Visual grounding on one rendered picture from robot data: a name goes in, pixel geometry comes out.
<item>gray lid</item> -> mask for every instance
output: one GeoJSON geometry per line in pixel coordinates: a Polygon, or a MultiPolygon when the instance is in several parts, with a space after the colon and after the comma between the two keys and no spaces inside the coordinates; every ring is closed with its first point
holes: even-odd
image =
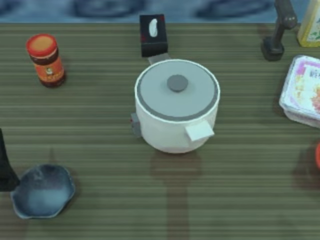
{"type": "Polygon", "coordinates": [[[168,121],[201,117],[217,102],[218,83],[200,65],[172,59],[152,65],[136,86],[140,103],[152,115],[168,121]]]}

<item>blue background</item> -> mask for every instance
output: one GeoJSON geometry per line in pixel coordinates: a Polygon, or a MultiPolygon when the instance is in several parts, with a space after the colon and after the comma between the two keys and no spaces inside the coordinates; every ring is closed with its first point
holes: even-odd
{"type": "MultiPolygon", "coordinates": [[[[309,0],[291,0],[299,21],[309,0]]],[[[137,23],[163,13],[168,23],[273,23],[273,0],[0,0],[1,23],[137,23]]]]}

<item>red jar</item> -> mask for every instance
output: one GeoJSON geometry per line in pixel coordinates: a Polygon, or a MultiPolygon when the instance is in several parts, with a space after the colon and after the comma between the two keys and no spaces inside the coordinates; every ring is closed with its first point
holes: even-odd
{"type": "Polygon", "coordinates": [[[53,36],[34,35],[27,41],[26,49],[33,61],[38,78],[45,87],[55,88],[66,80],[57,41],[53,36]]]}

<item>wooden table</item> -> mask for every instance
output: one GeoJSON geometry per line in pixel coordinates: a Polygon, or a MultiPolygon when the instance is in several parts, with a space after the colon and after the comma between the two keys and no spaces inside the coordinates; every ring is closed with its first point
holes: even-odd
{"type": "Polygon", "coordinates": [[[77,184],[50,220],[20,220],[1,193],[0,240],[318,240],[320,184],[306,173],[319,131],[288,120],[278,98],[293,57],[319,50],[299,48],[289,31],[283,59],[267,62],[259,45],[268,29],[168,24],[171,57],[204,65],[221,86],[216,136],[170,156],[136,139],[129,122],[148,66],[138,25],[0,25],[0,127],[11,164],[19,174],[61,164],[77,184]],[[57,89],[37,81],[25,50],[42,32],[56,36],[67,68],[57,89]]]}

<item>gray bowl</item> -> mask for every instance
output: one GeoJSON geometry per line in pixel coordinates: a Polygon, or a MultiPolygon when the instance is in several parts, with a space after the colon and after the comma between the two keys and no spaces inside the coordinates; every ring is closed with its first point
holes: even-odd
{"type": "Polygon", "coordinates": [[[42,164],[27,170],[11,192],[13,209],[21,219],[56,217],[75,195],[69,171],[59,165],[42,164]]]}

